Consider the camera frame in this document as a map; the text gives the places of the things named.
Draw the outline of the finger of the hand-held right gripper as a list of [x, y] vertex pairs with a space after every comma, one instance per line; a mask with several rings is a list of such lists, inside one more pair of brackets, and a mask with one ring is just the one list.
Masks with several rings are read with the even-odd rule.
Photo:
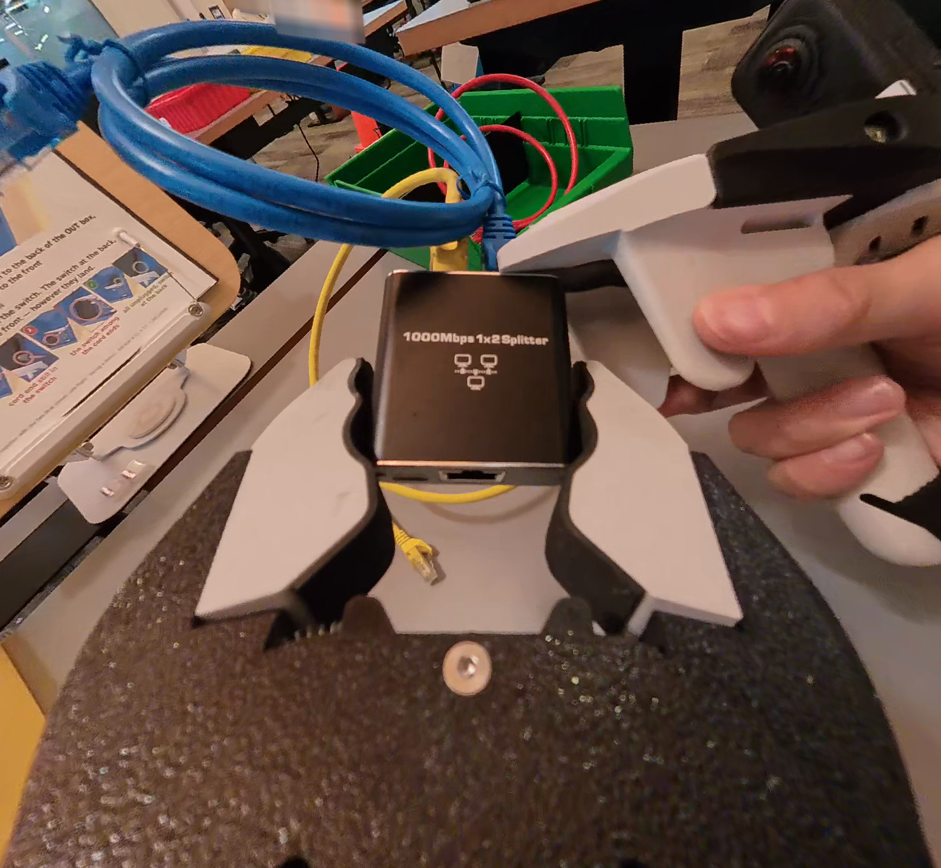
[[824, 215], [849, 196], [723, 208], [714, 206], [716, 197], [705, 155], [642, 172], [507, 242], [499, 251], [500, 273], [547, 273], [610, 260], [676, 372], [707, 391], [733, 389], [751, 376], [754, 361], [703, 344], [694, 308], [719, 290], [830, 267]]

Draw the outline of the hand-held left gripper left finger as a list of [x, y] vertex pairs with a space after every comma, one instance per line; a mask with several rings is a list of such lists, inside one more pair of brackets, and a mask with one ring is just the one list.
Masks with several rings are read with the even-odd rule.
[[345, 624], [391, 568], [371, 433], [371, 365], [340, 362], [254, 441], [194, 618]]

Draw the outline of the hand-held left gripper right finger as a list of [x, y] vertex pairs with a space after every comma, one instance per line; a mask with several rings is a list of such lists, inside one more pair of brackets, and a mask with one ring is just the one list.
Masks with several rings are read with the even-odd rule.
[[735, 627], [743, 609], [691, 451], [598, 361], [572, 368], [579, 451], [546, 535], [547, 566], [589, 626], [640, 637], [656, 614]]

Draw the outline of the green storage bin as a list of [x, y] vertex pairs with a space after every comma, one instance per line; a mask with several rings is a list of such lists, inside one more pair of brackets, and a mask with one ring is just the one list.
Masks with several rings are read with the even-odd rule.
[[[556, 111], [528, 88], [481, 87], [458, 101], [480, 126], [496, 124], [519, 111], [523, 132], [542, 145], [545, 154], [526, 141], [529, 179], [506, 195], [506, 208], [514, 222], [523, 222], [543, 210], [551, 189], [546, 154], [557, 174], [557, 193], [544, 217], [632, 173], [633, 148], [622, 90], [616, 86], [561, 87], [547, 92], [570, 121], [579, 155], [577, 180], [567, 193], [571, 153], [567, 132]], [[408, 135], [389, 131], [354, 158], [329, 174], [325, 181], [343, 189], [382, 194], [401, 179], [427, 168], [428, 150]]]

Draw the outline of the black ethernet splitter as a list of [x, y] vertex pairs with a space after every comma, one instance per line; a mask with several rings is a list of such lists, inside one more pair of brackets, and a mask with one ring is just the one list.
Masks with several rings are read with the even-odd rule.
[[372, 386], [388, 482], [552, 486], [570, 461], [566, 298], [547, 274], [396, 271]]

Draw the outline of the yellow storage bin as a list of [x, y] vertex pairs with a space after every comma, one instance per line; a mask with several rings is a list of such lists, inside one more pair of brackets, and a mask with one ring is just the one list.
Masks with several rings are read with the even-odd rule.
[[40, 707], [1, 649], [1, 856], [18, 818], [44, 726]]

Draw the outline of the person's right hand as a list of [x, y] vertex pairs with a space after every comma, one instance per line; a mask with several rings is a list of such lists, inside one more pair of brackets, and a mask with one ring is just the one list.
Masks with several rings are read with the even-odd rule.
[[731, 442], [770, 462], [769, 480], [794, 498], [853, 492], [884, 456], [877, 428], [904, 412], [938, 462], [939, 279], [935, 237], [891, 261], [717, 292], [693, 313], [696, 332], [713, 350], [761, 359], [871, 345], [886, 372], [788, 402], [770, 396], [759, 371], [723, 392], [672, 376], [660, 411], [693, 415], [754, 403], [730, 419]]

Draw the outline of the black bin divider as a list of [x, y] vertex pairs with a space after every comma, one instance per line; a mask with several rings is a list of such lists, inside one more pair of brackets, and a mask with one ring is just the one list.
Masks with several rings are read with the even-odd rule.
[[519, 111], [496, 124], [480, 125], [491, 152], [500, 170], [503, 191], [510, 194], [524, 184], [530, 176], [530, 163], [523, 133], [522, 115]]

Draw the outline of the white clipboard stand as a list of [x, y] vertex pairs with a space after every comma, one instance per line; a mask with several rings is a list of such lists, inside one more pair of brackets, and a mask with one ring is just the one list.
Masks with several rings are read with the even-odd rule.
[[171, 456], [241, 384], [248, 357], [210, 344], [190, 347], [90, 439], [59, 472], [60, 490], [90, 524], [138, 496]]

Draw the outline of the instruction sheet clipboard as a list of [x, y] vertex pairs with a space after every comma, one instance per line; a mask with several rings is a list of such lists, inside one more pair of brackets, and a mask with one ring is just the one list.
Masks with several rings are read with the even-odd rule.
[[227, 247], [97, 134], [2, 179], [6, 515], [239, 293]]

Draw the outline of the red storage bin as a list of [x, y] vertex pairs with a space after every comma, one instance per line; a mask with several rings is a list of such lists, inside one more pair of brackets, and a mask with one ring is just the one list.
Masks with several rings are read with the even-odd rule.
[[152, 100], [146, 112], [177, 133], [201, 131], [253, 96], [241, 86], [196, 84], [175, 89]]

